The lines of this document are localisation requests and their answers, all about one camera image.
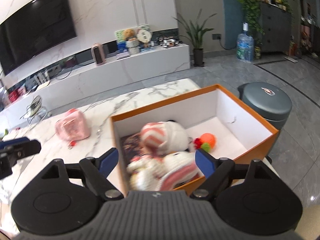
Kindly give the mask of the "orange crochet ball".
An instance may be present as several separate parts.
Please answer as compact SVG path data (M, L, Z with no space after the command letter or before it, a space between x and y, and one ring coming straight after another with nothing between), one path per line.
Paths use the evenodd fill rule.
M216 145L216 137L212 133L204 133L200 137L193 140L194 148L196 150L203 149L210 153Z

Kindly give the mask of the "white crochet doll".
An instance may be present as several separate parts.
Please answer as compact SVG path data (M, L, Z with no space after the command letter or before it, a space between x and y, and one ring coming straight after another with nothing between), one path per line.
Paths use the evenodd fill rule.
M134 157L126 170L136 191L170 191L202 176L195 154L187 151Z

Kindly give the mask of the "white dog plush striped hat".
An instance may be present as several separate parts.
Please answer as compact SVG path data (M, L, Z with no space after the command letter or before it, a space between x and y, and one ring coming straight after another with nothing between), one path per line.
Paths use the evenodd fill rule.
M186 129L175 121L147 123L140 130L140 140L157 155L187 151L190 144Z

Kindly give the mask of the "white baby bouncer chair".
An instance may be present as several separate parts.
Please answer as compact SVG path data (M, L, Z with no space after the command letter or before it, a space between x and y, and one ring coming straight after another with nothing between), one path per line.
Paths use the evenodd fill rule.
M42 102L43 100L39 95L33 98L31 104L27 106L26 112L20 117L20 119L27 120L28 124L31 125L51 117L51 112L44 107Z

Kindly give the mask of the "orange cardboard box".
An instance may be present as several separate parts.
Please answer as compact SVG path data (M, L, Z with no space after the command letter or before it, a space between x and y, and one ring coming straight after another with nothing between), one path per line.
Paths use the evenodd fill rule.
M263 159L279 131L257 112L219 84L168 98L111 117L114 146L149 122L174 120L192 138L212 133L217 144L212 155L249 164Z

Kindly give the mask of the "pink mini backpack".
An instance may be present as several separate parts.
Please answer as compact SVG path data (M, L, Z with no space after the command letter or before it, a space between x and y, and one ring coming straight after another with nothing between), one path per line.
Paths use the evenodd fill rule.
M55 133L63 141L79 141L91 136L91 129L82 111L72 108L55 124Z

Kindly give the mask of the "red gift box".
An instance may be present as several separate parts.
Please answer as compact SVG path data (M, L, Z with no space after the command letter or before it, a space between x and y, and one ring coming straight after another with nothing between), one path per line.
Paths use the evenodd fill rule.
M15 102L20 97L18 90L13 90L9 93L9 100L11 103Z

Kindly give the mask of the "white wifi router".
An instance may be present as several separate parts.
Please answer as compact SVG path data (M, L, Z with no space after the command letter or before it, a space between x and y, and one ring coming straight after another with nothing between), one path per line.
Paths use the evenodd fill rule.
M36 90L41 90L50 84L50 77L47 70L45 70L44 72L39 72L38 74L34 75L34 79L37 83Z

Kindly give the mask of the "grey round stool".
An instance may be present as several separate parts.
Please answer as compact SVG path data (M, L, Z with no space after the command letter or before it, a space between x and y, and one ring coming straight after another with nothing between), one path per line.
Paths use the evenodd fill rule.
M292 110L289 96L277 86L252 82L238 87L239 99L255 110L276 129L281 130Z

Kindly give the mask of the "white marble tv console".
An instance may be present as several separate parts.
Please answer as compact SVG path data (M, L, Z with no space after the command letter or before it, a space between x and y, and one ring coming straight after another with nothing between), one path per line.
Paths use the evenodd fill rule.
M135 54L124 59L111 57L101 66L89 64L75 69L63 80L19 98L1 111L1 129L12 129L25 122L22 116L33 98L40 96L49 111L95 94L152 77L190 68L189 46L163 48Z

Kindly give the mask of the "pink space heater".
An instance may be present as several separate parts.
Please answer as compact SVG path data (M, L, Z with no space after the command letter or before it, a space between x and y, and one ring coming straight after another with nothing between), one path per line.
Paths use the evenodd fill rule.
M97 66L100 66L106 63L106 57L105 57L102 44L100 43L93 44L91 48L91 53L92 53L93 60L95 61Z

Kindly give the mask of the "black television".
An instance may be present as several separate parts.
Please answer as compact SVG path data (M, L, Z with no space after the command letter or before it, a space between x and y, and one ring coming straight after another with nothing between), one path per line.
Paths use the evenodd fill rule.
M4 74L75 37L69 0L29 2L1 24L1 67Z

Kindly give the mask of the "blue water jug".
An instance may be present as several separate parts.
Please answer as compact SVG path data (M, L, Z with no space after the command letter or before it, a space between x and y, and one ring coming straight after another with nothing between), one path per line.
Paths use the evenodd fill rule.
M242 33L236 43L236 57L244 62L252 62L254 56L254 39L248 33L248 23L243 23Z

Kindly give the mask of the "small bear plush on shelf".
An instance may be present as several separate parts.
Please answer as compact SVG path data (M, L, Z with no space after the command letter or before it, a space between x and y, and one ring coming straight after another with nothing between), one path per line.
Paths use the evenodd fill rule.
M134 41L136 40L136 32L134 29L129 28L123 31L123 39L124 41Z

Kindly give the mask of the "potted green plant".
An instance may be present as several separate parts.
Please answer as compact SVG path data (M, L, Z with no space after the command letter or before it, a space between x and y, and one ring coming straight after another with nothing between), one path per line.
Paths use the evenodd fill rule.
M202 14L202 9L199 10L196 20L185 20L180 13L174 19L180 23L185 29L186 35L181 37L187 38L193 46L193 62L195 67L203 67L203 37L207 32L214 30L213 28L206 28L205 25L209 19L214 17L216 13L209 15L202 23L199 22Z

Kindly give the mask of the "black white toy car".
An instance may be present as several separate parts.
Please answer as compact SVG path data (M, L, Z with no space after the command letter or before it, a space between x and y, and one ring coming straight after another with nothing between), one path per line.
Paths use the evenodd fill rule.
M171 48L180 45L180 41L173 37L160 36L157 38L157 43L163 48Z

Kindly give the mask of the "round paper fan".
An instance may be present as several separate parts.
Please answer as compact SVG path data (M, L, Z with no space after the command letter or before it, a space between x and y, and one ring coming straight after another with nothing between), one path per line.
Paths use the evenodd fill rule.
M147 29L138 29L136 37L140 42L146 44L151 41L152 33Z

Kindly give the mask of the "dark grey drawer cabinet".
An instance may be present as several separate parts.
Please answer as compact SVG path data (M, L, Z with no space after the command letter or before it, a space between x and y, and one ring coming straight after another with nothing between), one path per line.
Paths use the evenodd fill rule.
M285 52L291 41L292 16L289 12L267 3L261 3L261 38L263 53Z

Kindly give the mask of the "hanging ivy plant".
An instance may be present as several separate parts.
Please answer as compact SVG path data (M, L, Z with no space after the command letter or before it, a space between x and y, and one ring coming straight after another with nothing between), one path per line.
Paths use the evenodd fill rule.
M255 45L261 45L264 31L260 25L261 0L237 0L244 13L245 22L248 24L248 33L254 38Z

